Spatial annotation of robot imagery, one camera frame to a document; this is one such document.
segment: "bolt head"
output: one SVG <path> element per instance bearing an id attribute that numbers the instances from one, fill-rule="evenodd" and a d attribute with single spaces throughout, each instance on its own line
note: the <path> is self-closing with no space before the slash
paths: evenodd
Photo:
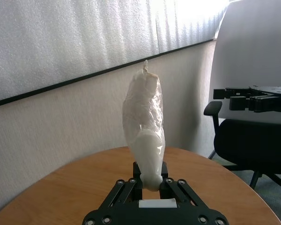
<path id="1" fill-rule="evenodd" d="M 205 217 L 200 217 L 200 218 L 199 218 L 199 221 L 200 221 L 201 223 L 203 223 L 203 224 L 207 222 L 207 220 L 206 220 Z"/>
<path id="2" fill-rule="evenodd" d="M 111 219 L 108 218 L 108 217 L 105 217 L 105 218 L 103 219 L 103 223 L 104 223 L 104 224 L 109 224 L 110 222 L 111 222 Z"/>
<path id="3" fill-rule="evenodd" d="M 95 222 L 94 222 L 94 220 L 89 220 L 88 222 L 86 222 L 86 224 L 87 224 L 87 225 L 94 225 Z"/>
<path id="4" fill-rule="evenodd" d="M 216 224 L 218 224 L 218 225 L 225 225 L 224 221 L 222 221 L 221 219 L 218 219 L 216 221 Z"/>

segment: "plastic bag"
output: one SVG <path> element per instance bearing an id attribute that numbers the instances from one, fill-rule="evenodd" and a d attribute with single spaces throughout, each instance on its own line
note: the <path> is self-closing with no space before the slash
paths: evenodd
<path id="1" fill-rule="evenodd" d="M 147 60 L 134 75 L 123 102 L 123 129 L 140 168 L 143 187 L 159 190 L 165 148 L 163 98 L 159 78 L 148 72 Z"/>

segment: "wooden table top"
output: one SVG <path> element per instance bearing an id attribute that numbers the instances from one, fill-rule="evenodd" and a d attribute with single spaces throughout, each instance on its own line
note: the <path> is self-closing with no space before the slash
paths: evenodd
<path id="1" fill-rule="evenodd" d="M 0 225 L 80 225 L 96 210 L 116 180 L 132 177 L 127 147 L 102 151 L 52 172 L 0 211 Z M 268 205 L 248 185 L 219 164 L 189 151 L 166 148 L 169 176 L 185 179 L 206 205 L 230 225 L 281 225 Z M 143 190 L 143 198 L 159 192 Z"/>

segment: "white wall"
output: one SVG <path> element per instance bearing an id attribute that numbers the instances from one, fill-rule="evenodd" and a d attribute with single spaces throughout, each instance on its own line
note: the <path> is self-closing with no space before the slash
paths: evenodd
<path id="1" fill-rule="evenodd" d="M 160 76 L 167 146 L 209 156 L 208 102 L 215 42 L 149 60 Z M 25 188 L 77 158 L 125 146 L 122 102 L 142 63 L 0 106 L 0 209 Z"/>

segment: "black stripe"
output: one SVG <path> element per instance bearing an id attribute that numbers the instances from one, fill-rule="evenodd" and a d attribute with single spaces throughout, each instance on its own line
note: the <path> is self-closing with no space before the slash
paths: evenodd
<path id="1" fill-rule="evenodd" d="M 117 70 L 117 69 L 121 69 L 121 68 L 130 66 L 130 65 L 142 62 L 144 60 L 150 60 L 150 59 L 162 56 L 162 55 L 173 53 L 173 52 L 176 52 L 176 51 L 179 51 L 179 50 L 183 50 L 185 48 L 193 47 L 193 46 L 200 45 L 200 44 L 203 44 L 203 43 L 206 43 L 206 42 L 209 42 L 209 41 L 213 41 L 213 40 L 214 39 L 211 39 L 211 40 L 200 42 L 200 43 L 197 43 L 197 44 L 194 44 L 194 45 L 189 45 L 189 46 L 186 46 L 186 47 L 183 47 L 183 48 L 178 48 L 178 49 L 175 49 L 175 50 L 172 50 L 172 51 L 160 53 L 160 54 L 153 55 L 153 56 L 141 59 L 141 60 L 136 60 L 136 61 L 133 61 L 133 62 L 128 62 L 128 63 L 120 65 L 120 66 L 112 67 L 112 68 L 105 69 L 105 70 L 102 70 L 102 71 L 99 71 L 99 72 L 95 72 L 95 73 L 92 73 L 92 74 L 88 74 L 88 75 L 85 75 L 85 76 L 77 77 L 77 78 L 74 78 L 72 80 L 68 80 L 68 81 L 60 82 L 60 83 L 57 83 L 57 84 L 54 84 L 54 85 L 50 85 L 48 87 L 44 87 L 44 88 L 40 88 L 40 89 L 33 90 L 33 91 L 30 91 L 30 92 L 26 92 L 26 93 L 21 94 L 21 95 L 16 95 L 16 96 L 13 96 L 13 97 L 8 97 L 6 99 L 0 100 L 0 105 L 11 103 L 11 102 L 23 99 L 23 98 L 27 98 L 27 97 L 30 97 L 30 96 L 33 96 L 33 95 L 37 95 L 37 94 L 43 93 L 45 91 L 49 91 L 49 90 L 52 90 L 52 89 L 55 89 L 55 88 L 60 88 L 62 86 L 65 86 L 65 85 L 68 85 L 68 84 L 71 84 L 71 83 L 75 83 L 75 82 L 78 82 L 78 81 L 83 81 L 85 79 L 89 79 L 89 78 L 94 77 L 94 76 L 98 76 L 98 75 L 105 74 L 105 73 L 108 73 L 108 72 L 111 72 L 111 71 L 114 71 L 114 70 Z"/>

